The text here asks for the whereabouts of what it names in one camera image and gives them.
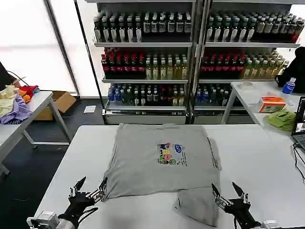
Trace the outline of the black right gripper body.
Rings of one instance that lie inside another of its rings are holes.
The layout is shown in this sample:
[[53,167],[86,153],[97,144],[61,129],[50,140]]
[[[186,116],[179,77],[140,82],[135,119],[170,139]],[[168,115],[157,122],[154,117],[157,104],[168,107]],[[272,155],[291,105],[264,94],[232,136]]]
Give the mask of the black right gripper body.
[[242,229],[260,227],[261,223],[256,221],[249,212],[251,204],[244,203],[242,199],[230,199],[231,204],[224,207],[226,213],[234,216],[234,222],[238,222]]

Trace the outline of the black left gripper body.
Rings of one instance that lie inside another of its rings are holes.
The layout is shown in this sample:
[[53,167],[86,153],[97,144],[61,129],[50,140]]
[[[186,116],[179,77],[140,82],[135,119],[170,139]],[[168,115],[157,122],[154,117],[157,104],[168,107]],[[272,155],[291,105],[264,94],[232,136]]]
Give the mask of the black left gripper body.
[[94,206],[94,198],[87,197],[87,192],[76,192],[74,196],[68,198],[70,204],[58,219],[65,219],[73,225],[79,225],[80,217],[84,214],[87,207]]

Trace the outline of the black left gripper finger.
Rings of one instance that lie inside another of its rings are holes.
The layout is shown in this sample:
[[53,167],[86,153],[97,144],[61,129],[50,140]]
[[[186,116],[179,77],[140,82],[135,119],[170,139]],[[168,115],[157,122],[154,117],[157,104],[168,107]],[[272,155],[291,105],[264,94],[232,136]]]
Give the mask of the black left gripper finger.
[[85,180],[86,180],[86,176],[84,176],[82,179],[78,180],[76,182],[76,184],[73,186],[73,187],[70,187],[70,194],[69,194],[69,197],[73,197],[76,195],[77,192],[80,191],[80,189],[82,188]]
[[94,201],[94,203],[98,203],[99,201],[104,201],[105,195],[106,195],[106,186],[107,186],[107,180],[108,178],[104,178],[99,187],[86,195],[87,198],[91,199]]

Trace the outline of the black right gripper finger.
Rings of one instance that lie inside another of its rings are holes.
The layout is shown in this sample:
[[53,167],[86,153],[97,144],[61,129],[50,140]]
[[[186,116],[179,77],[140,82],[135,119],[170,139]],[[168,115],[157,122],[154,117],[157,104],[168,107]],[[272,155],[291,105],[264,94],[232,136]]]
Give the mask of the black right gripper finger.
[[235,206],[250,206],[251,203],[248,198],[248,193],[245,193],[237,184],[232,182],[234,190],[236,191],[238,198],[232,199]]
[[233,202],[229,201],[228,199],[224,198],[219,190],[217,189],[217,187],[212,183],[212,190],[213,190],[213,195],[214,195],[214,200],[215,203],[217,204],[217,206],[219,208],[221,208],[222,210],[226,210],[229,207],[233,206]]

